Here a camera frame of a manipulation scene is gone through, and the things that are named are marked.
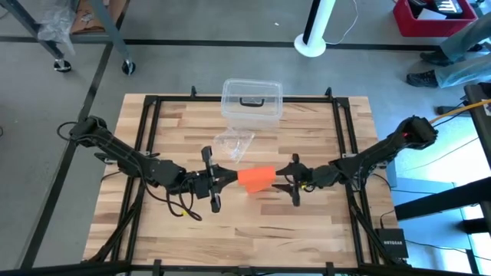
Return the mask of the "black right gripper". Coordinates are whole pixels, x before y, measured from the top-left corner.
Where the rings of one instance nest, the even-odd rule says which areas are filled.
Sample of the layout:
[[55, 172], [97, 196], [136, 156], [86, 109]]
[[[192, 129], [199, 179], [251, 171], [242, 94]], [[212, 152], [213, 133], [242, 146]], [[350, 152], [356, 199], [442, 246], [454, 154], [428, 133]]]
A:
[[313, 169], [307, 168], [303, 163], [300, 163], [300, 157], [297, 153], [292, 154], [292, 162], [286, 167], [276, 170], [277, 176], [293, 176], [293, 184], [272, 184], [273, 188], [287, 192], [292, 196], [292, 202], [295, 207], [300, 206], [300, 190], [302, 186], [309, 187], [310, 192], [315, 189], [315, 184], [312, 176]]

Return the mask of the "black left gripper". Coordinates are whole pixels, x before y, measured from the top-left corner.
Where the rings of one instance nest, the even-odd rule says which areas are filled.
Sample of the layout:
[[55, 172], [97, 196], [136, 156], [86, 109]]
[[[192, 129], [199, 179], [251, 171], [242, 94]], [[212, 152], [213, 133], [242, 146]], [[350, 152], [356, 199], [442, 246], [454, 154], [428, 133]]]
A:
[[211, 146], [203, 147], [201, 154], [206, 168], [204, 171], [196, 172], [193, 179], [193, 191], [197, 199], [210, 197], [212, 212], [219, 213], [222, 206], [219, 190], [237, 181], [237, 172], [214, 164]]

